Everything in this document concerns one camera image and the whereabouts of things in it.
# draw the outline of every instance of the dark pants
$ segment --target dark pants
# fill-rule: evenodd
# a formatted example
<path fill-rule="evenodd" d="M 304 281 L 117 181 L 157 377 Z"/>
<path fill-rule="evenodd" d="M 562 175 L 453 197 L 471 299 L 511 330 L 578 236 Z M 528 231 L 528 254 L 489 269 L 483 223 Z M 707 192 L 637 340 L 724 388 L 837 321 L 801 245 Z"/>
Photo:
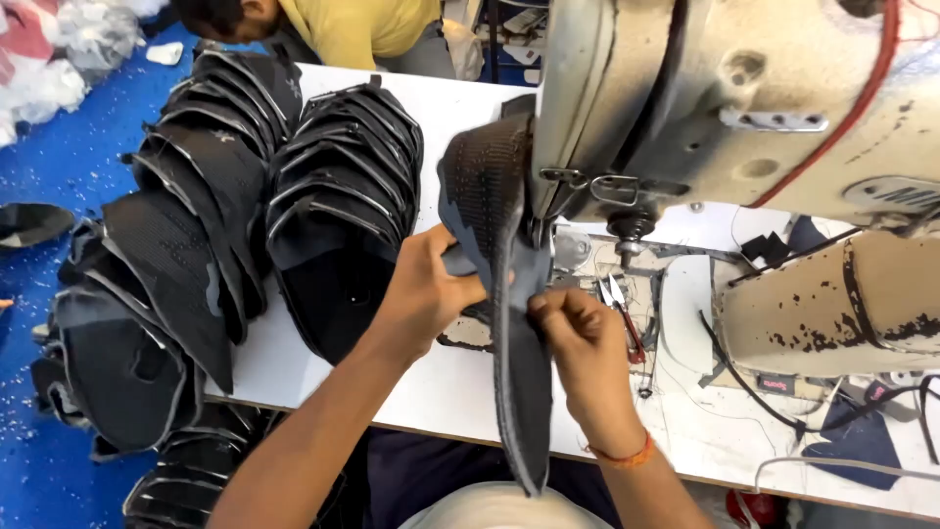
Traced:
<path fill-rule="evenodd" d="M 366 527 L 397 529 L 454 490 L 483 481 L 512 481 L 502 448 L 376 427 L 366 437 L 371 490 Z M 552 457 L 548 487 L 620 527 L 597 465 Z"/>

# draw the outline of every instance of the white cable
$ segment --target white cable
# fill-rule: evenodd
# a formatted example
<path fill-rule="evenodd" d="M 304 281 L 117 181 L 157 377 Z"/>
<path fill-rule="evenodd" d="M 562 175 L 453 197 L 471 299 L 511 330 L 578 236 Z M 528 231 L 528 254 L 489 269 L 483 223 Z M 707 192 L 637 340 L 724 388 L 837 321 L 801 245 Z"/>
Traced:
<path fill-rule="evenodd" d="M 535 9 L 548 9 L 548 4 L 527 4 L 526 2 L 519 2 L 518 0 L 499 0 L 503 4 L 509 4 L 510 6 L 515 6 L 517 8 L 535 8 Z"/>
<path fill-rule="evenodd" d="M 940 475 L 935 473 L 919 473 L 917 471 L 906 471 L 904 469 L 896 469 L 893 467 L 886 467 L 885 465 L 876 465 L 874 463 L 868 463 L 867 461 L 855 461 L 852 459 L 834 459 L 831 457 L 775 457 L 773 459 L 767 459 L 758 466 L 758 471 L 754 474 L 754 493 L 760 494 L 760 471 L 764 467 L 773 463 L 780 463 L 784 461 L 799 461 L 802 463 L 817 463 L 820 465 L 833 465 L 836 467 L 853 467 L 856 469 L 865 469 L 868 471 L 875 471 L 878 473 L 889 473 L 891 475 L 896 475 L 897 477 L 919 477 L 920 479 L 927 479 L 930 481 L 940 482 Z"/>

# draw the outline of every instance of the industrial sewing machine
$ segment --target industrial sewing machine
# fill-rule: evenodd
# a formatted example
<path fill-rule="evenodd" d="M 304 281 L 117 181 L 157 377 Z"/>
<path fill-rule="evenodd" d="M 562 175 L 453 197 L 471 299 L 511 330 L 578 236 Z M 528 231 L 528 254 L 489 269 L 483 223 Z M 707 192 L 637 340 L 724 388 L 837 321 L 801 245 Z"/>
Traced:
<path fill-rule="evenodd" d="M 764 372 L 940 367 L 936 4 L 556 0 L 533 244 L 602 221 L 626 268 L 667 206 L 705 200 L 847 221 L 865 230 L 716 296 L 722 346 Z"/>

